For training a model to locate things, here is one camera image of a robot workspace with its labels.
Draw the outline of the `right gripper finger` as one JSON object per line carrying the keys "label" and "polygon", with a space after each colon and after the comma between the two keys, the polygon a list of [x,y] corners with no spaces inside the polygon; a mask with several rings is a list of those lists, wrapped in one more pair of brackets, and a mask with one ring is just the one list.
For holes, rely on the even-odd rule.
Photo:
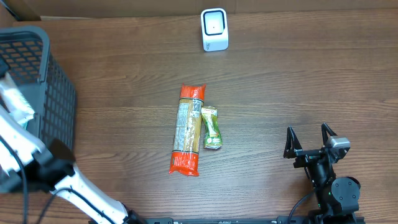
{"label": "right gripper finger", "polygon": [[284,149],[285,156],[297,156],[302,152],[302,147],[297,139],[297,136],[293,130],[293,127],[287,128],[287,140]]}
{"label": "right gripper finger", "polygon": [[324,145],[326,145],[326,142],[329,140],[330,137],[336,136],[336,133],[326,123],[323,123],[321,125],[321,131]]}

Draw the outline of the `green snack pouch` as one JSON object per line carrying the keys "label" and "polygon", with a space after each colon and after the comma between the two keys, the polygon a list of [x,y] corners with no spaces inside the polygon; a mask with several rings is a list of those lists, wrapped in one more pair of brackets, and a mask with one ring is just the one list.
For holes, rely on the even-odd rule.
{"label": "green snack pouch", "polygon": [[204,148],[218,150],[223,145],[218,126],[218,110],[214,106],[201,108],[202,120],[205,124]]}

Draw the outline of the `orange spaghetti packet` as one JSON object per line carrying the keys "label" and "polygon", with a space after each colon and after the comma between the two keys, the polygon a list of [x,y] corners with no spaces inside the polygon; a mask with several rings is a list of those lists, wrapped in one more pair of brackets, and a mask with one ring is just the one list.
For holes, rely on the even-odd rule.
{"label": "orange spaghetti packet", "polygon": [[182,85],[175,123],[174,143],[169,172],[198,176],[201,136],[201,108],[204,105],[206,85]]}

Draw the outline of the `white tube gold cap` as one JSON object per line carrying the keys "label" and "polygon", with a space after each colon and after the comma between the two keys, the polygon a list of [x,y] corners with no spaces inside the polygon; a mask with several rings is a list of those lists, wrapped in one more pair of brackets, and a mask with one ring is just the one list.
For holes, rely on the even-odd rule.
{"label": "white tube gold cap", "polygon": [[9,72],[1,77],[1,98],[11,117],[27,129],[29,121],[34,119],[35,111],[14,83]]}

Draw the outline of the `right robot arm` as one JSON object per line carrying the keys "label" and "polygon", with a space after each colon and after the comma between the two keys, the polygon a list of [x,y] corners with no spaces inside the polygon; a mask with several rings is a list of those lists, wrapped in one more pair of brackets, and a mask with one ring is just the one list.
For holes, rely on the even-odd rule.
{"label": "right robot arm", "polygon": [[[321,130],[322,147],[306,151],[293,127],[287,128],[284,157],[294,158],[294,167],[305,170],[313,191],[294,205],[285,223],[364,223],[364,218],[355,214],[359,210],[361,184],[354,177],[337,177],[333,169],[333,164],[347,155],[351,143],[348,138],[337,135],[326,123],[321,125]],[[312,195],[317,198],[318,209],[309,211],[306,217],[295,217],[297,207]]]}

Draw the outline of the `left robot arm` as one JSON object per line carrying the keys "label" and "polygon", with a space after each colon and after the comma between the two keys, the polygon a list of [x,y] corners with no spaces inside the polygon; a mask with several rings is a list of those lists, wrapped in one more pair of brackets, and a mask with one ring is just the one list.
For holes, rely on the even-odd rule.
{"label": "left robot arm", "polygon": [[50,192],[88,215],[91,223],[145,223],[123,203],[109,197],[79,170],[75,156],[58,139],[46,146],[1,109],[1,193]]}

